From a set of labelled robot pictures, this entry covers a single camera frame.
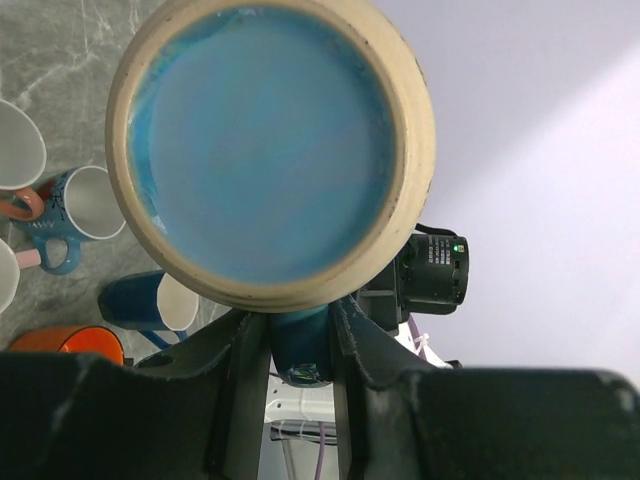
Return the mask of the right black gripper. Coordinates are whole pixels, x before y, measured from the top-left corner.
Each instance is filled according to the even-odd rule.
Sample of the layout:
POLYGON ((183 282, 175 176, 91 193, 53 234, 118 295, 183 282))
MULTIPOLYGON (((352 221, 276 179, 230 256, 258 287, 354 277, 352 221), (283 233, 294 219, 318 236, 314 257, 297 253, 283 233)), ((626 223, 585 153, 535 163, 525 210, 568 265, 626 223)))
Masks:
POLYGON ((392 262, 359 290, 359 306, 393 333, 414 313, 449 315, 465 299, 469 269, 466 238, 418 224, 392 262))

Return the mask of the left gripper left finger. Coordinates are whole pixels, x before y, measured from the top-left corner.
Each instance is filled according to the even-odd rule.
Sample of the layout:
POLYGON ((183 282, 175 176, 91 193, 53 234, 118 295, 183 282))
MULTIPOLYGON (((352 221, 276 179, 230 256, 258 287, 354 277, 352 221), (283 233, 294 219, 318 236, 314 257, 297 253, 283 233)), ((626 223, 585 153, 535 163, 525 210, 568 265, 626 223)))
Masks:
POLYGON ((93 353, 1 356, 5 479, 254 479, 267 319, 233 310, 133 367, 93 353))

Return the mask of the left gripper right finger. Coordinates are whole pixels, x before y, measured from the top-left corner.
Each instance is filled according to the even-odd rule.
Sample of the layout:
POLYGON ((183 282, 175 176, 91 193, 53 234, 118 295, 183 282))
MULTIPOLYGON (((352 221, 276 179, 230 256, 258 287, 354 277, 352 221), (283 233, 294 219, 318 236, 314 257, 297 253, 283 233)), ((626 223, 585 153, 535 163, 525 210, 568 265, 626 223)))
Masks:
POLYGON ((603 370, 436 368, 330 307, 343 479, 635 479, 639 394, 603 370))

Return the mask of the light blue yellow-inside mug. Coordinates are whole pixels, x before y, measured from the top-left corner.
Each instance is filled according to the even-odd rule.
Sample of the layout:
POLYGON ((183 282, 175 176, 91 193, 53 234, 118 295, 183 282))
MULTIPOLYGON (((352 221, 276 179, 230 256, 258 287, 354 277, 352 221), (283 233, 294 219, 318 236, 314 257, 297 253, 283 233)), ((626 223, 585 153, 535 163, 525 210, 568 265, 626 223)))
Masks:
POLYGON ((434 175, 417 59, 368 1, 167 1, 118 65, 112 185, 152 258, 270 318, 282 379, 333 378, 330 305, 412 235, 434 175))

